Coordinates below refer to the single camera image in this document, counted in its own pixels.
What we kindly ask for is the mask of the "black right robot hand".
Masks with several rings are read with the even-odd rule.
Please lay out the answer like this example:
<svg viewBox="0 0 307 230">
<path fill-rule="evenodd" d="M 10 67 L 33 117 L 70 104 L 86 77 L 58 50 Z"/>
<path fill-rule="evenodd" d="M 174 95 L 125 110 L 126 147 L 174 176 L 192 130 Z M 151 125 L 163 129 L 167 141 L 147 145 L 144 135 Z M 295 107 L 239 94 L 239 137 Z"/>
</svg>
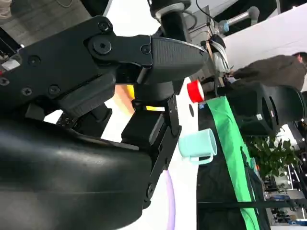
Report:
<svg viewBox="0 0 307 230">
<path fill-rule="evenodd" d="M 0 78 L 0 227 L 116 230 L 150 205 L 180 133 L 173 82 L 205 49 L 96 16 L 18 50 Z"/>
</svg>

